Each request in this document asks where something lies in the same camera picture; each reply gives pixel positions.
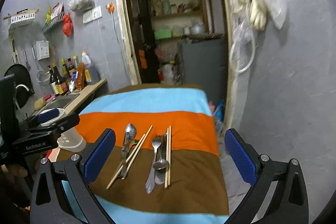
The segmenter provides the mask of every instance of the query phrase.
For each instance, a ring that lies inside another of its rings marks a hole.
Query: shelf
[[[153,16],[152,19],[166,19],[166,18],[175,18],[175,17],[193,17],[193,16],[200,16],[200,11],[194,12],[187,12],[187,13],[176,13],[176,14],[169,14],[169,15],[161,15],[161,16]]]
[[[171,41],[171,40],[181,40],[188,38],[186,35],[182,37],[169,37],[169,38],[162,38],[162,39],[155,39],[155,41],[165,42],[165,41]]]
[[[50,20],[49,23],[45,24],[44,27],[42,28],[42,32],[45,33],[46,31],[49,31],[52,29],[57,23],[63,21],[65,13],[61,12],[58,16],[54,17],[52,20]]]
[[[8,29],[10,30],[19,26],[29,24],[34,20],[34,18],[35,12],[14,15],[10,18],[10,25]]]
[[[182,37],[170,37],[170,38],[163,38],[163,39],[155,39],[155,41],[160,41],[160,42],[168,42],[171,40],[181,40],[181,39],[191,39],[191,40],[212,40],[212,39],[220,39],[223,38],[224,34],[223,33],[211,33],[211,34],[195,34],[195,35],[184,35]]]

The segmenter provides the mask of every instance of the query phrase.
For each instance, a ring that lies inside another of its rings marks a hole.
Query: faucet
[[[17,86],[15,87],[15,89],[17,90],[17,89],[20,88],[20,87],[25,88],[27,91],[30,90],[29,87],[27,87],[26,85],[23,85],[23,84],[19,84],[19,85],[17,85]]]
[[[20,114],[21,114],[21,116],[22,116],[22,119],[25,120],[25,116],[24,116],[23,113],[21,112],[21,109],[20,109],[20,107],[19,107],[19,104],[18,104],[18,102],[17,102],[17,100],[16,100],[16,91],[17,91],[18,88],[25,88],[27,91],[29,91],[30,89],[29,89],[29,87],[27,87],[26,85],[23,85],[23,84],[19,84],[19,85],[17,85],[17,86],[15,87],[14,102],[15,102],[15,105],[16,105],[16,107],[17,107],[17,110],[20,112]]]

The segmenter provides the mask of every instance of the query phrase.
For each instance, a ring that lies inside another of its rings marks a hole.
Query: doorway
[[[197,84],[210,101],[225,101],[228,41],[224,0],[125,3],[142,83]]]

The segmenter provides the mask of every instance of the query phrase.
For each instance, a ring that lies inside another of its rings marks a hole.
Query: frying pan
[[[27,103],[29,97],[35,93],[32,80],[27,68],[21,64],[14,64],[10,66],[5,73],[5,76],[11,74],[14,74],[15,85],[23,84],[29,88],[29,91],[24,88],[18,88],[16,91],[16,100],[21,108]]]

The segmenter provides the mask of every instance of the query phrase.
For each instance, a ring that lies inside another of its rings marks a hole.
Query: blue gripper pad
[[[52,120],[53,118],[56,118],[58,115],[59,115],[58,108],[54,108],[52,110],[49,110],[47,112],[44,112],[44,113],[41,113],[40,115],[38,115],[37,122],[38,123],[45,123],[45,122],[48,122],[48,121]]]
[[[231,130],[225,132],[226,149],[229,151],[244,182],[253,186],[257,181],[256,165]]]
[[[100,141],[90,158],[85,162],[83,170],[83,181],[85,184],[94,182],[97,179],[100,170],[103,168],[103,165],[109,157],[115,144],[116,134],[112,129],[109,129],[109,132]]]

